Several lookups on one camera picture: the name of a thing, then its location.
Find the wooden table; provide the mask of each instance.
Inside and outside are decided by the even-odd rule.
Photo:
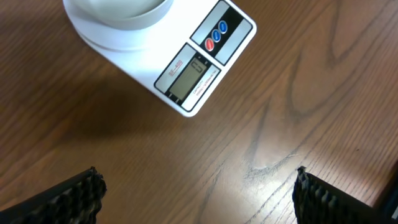
[[[295,169],[372,205],[398,159],[398,1],[236,0],[258,33],[194,118],[61,0],[0,2],[0,209],[95,166],[100,223],[295,223]]]

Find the scale platform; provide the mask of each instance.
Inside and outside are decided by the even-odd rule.
[[[174,0],[141,30],[114,29],[63,3],[90,47],[186,117],[199,112],[257,31],[230,0]]]

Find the wood grain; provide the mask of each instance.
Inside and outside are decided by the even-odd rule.
[[[398,159],[398,2],[236,0],[258,33],[183,118],[77,36],[0,2],[0,209],[82,170],[100,223],[295,223],[299,166],[373,205]]]

